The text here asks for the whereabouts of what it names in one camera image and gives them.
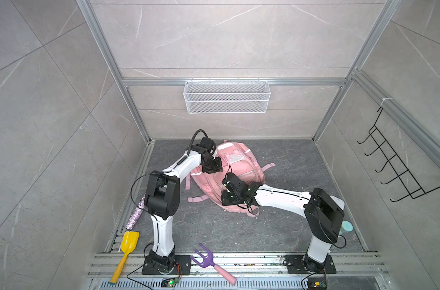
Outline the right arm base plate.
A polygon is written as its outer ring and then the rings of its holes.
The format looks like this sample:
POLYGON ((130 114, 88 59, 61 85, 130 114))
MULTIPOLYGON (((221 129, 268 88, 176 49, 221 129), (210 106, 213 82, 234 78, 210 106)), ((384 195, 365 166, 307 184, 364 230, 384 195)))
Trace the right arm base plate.
POLYGON ((327 255, 323 263, 317 262, 308 255, 288 254, 283 262, 289 274, 336 274, 336 268, 331 255, 327 255))

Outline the pink school backpack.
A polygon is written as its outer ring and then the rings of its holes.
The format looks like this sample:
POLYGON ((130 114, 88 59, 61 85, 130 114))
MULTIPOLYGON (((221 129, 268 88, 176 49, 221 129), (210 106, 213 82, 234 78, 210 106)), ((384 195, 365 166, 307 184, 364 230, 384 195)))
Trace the pink school backpack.
POLYGON ((208 174, 202 171, 202 166, 193 169, 187 177, 186 189, 188 190, 190 188, 190 182, 193 180, 204 192, 204 195, 189 197, 188 202, 199 203, 210 199, 226 211, 245 213, 249 217, 258 216, 260 209, 255 205, 252 205, 249 210, 246 209, 244 205, 241 205, 241 207, 237 205, 223 205, 221 194, 226 188, 222 184, 222 180, 225 178, 227 172, 233 172, 247 184, 251 184, 254 181, 263 184, 265 182, 264 171, 274 167, 275 164, 269 163, 263 167, 260 166, 256 157, 251 152, 251 149, 243 143, 234 141, 225 141, 221 145, 218 145, 214 156, 221 158, 223 171, 208 174))

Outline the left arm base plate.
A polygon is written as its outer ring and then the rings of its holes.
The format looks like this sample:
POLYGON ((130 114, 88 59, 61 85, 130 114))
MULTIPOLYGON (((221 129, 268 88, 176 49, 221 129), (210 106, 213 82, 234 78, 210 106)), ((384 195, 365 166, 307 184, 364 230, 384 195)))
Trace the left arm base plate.
POLYGON ((149 255, 145 257, 141 274, 178 274, 178 268, 180 268, 180 274, 189 275, 191 267, 192 260, 189 255, 178 255, 172 252, 164 257, 151 250, 149 255))

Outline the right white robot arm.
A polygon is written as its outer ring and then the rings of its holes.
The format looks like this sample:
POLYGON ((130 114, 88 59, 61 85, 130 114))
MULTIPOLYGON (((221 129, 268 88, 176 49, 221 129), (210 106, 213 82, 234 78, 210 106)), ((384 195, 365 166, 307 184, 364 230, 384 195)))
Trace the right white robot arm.
POLYGON ((338 242, 345 215, 342 199, 320 188, 293 192, 259 182, 247 184, 232 172, 226 173, 222 183, 226 188, 222 192, 223 205, 244 206, 248 211, 252 206, 275 207, 306 218, 312 238, 303 263, 311 271, 323 267, 331 247, 338 242))

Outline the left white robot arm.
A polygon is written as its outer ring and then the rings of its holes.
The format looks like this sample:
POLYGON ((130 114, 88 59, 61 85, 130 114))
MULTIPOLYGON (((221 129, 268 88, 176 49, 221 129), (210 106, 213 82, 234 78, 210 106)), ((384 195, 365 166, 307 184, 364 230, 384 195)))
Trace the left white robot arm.
POLYGON ((201 172, 214 174, 222 171, 220 157, 215 157, 216 143, 203 137, 198 144, 191 140, 187 150, 168 168, 154 170, 149 175, 144 206, 153 222, 154 245, 157 257, 169 257, 175 248, 173 216, 180 206, 180 185, 197 167, 201 172))

